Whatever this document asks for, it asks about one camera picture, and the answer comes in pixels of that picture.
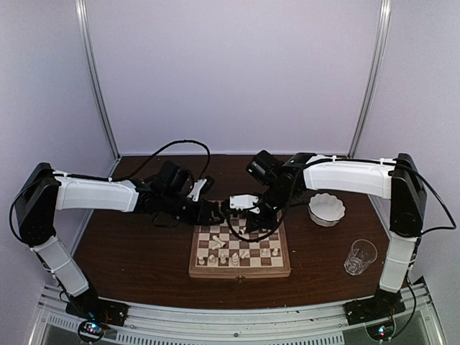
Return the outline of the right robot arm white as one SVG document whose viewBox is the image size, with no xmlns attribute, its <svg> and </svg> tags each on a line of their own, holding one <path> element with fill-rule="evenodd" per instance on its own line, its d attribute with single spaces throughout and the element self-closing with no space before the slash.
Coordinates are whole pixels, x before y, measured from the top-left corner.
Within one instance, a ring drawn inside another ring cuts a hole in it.
<svg viewBox="0 0 460 345">
<path fill-rule="evenodd" d="M 421 237 L 428 233 L 423 228 L 427 193 L 439 197 L 417 171 L 410 155 L 363 160 L 299 153 L 281 162 L 262 150 L 247 165 L 247 172 L 267 186 L 259 200 L 253 202 L 259 209 L 254 222 L 271 229 L 276 228 L 276 213 L 288 211 L 292 198 L 306 190 L 368 196 L 389 238 L 380 292 L 369 300 L 368 309 L 381 318 L 395 307 L 395 294 L 415 261 Z"/>
</svg>

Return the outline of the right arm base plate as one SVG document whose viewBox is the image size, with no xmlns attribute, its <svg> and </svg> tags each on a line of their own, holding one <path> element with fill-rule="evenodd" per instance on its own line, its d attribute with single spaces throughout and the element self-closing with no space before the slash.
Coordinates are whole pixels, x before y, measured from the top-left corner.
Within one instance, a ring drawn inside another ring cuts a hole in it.
<svg viewBox="0 0 460 345">
<path fill-rule="evenodd" d="M 345 316 L 350 326 L 389 318 L 404 311 L 406 311 L 406 307 L 402 301 L 397 301 L 390 305 L 386 301 L 377 301 L 374 298 L 369 298 L 365 300 L 353 300 L 344 304 Z"/>
</svg>

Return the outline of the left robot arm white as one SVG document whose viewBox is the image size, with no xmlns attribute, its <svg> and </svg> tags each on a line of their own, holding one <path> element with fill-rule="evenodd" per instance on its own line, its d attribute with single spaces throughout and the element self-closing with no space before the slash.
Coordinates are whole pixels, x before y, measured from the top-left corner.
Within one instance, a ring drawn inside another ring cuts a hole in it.
<svg viewBox="0 0 460 345">
<path fill-rule="evenodd" d="M 223 221 L 217 202 L 203 194 L 213 180 L 174 162 L 164 162 L 155 174 L 138 178 L 138 170 L 123 177 L 96 177 L 55 170 L 41 162 L 11 202 L 11 232 L 45 264 L 88 319 L 98 318 L 103 303 L 90 280 L 58 236 L 57 225 L 65 216 L 83 216 L 93 210 L 122 213 L 166 213 L 191 225 L 215 225 Z"/>
</svg>

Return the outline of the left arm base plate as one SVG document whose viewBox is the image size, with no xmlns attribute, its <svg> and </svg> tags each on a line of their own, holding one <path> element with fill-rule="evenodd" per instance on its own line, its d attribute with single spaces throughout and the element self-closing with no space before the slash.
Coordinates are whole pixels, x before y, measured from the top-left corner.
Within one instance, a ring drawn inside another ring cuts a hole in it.
<svg viewBox="0 0 460 345">
<path fill-rule="evenodd" d="M 79 296 L 68 296 L 65 312 L 103 325 L 123 326 L 129 306 L 125 303 L 100 299 L 90 290 Z"/>
</svg>

